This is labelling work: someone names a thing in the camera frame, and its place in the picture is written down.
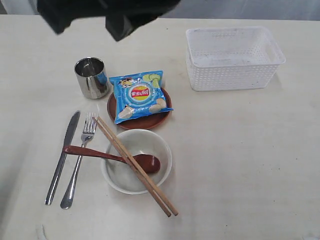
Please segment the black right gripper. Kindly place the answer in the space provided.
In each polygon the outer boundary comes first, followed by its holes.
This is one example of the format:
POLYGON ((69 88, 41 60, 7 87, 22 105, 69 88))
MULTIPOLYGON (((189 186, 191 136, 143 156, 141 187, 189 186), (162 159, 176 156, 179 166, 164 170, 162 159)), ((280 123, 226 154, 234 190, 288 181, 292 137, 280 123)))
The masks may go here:
POLYGON ((38 0, 37 11, 57 35, 74 20, 105 17, 105 29, 119 42, 179 3, 178 0, 38 0))

